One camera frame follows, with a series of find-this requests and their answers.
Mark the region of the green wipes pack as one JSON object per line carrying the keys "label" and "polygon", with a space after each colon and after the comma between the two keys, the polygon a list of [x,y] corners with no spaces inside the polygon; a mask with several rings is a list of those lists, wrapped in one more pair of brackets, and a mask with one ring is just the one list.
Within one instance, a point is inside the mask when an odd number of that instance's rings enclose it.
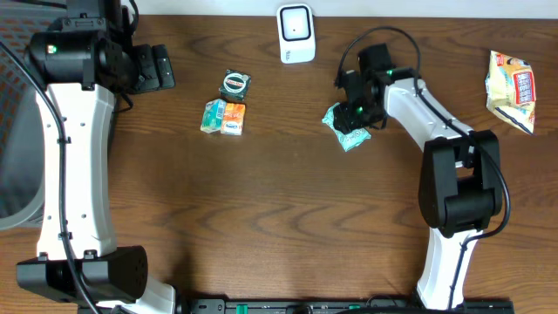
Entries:
{"label": "green wipes pack", "polygon": [[366,140],[371,138],[371,134],[364,128],[359,128],[349,132],[348,134],[343,134],[334,127],[334,109],[340,105],[339,102],[331,106],[324,117],[322,122],[327,125],[337,136],[339,144],[342,146],[345,152],[348,152],[354,147],[360,146]]}

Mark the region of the teal Kleenex tissue pack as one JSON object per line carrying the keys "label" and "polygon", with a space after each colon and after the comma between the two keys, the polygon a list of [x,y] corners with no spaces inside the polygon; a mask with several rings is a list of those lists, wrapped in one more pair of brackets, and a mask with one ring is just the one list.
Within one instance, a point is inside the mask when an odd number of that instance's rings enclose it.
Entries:
{"label": "teal Kleenex tissue pack", "polygon": [[221,130],[221,123],[226,106],[227,102],[223,99],[215,99],[207,102],[201,121],[202,132],[215,133]]}

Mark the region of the orange snack pack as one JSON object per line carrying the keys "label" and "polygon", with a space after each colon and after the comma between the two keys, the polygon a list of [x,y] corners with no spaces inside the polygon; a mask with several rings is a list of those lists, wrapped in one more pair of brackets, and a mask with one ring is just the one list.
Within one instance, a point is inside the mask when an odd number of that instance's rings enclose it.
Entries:
{"label": "orange snack pack", "polygon": [[221,133],[242,135],[245,112],[244,104],[227,103],[221,122]]}

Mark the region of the yellow wet wipes pack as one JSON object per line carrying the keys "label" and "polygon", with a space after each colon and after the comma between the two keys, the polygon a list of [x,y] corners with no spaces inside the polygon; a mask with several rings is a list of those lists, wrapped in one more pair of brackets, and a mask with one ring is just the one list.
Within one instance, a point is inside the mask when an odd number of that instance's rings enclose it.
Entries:
{"label": "yellow wet wipes pack", "polygon": [[531,65],[491,51],[485,86],[487,109],[510,126],[533,135],[536,89]]}

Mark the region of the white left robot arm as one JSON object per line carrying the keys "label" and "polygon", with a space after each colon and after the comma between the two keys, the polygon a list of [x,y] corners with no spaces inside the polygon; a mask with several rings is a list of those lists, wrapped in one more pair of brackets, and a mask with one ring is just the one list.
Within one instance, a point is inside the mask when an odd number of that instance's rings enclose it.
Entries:
{"label": "white left robot arm", "polygon": [[108,150],[119,99],[173,88],[164,45],[136,45],[136,3],[70,1],[35,33],[19,68],[36,90],[44,135],[44,220],[18,285],[82,313],[181,313],[153,278],[146,250],[120,247],[108,195]]}

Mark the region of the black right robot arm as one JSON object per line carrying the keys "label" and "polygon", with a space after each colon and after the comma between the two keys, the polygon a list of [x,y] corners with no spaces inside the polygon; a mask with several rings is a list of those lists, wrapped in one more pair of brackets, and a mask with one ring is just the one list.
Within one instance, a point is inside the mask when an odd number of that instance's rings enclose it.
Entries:
{"label": "black right robot arm", "polygon": [[418,204],[430,231],[415,296],[422,308],[457,310],[473,248],[502,208],[499,142],[453,117],[416,70],[392,63],[386,44],[361,50],[357,60],[358,71],[341,72],[337,82],[347,99],[334,108],[333,127],[348,135],[393,118],[418,145]]}

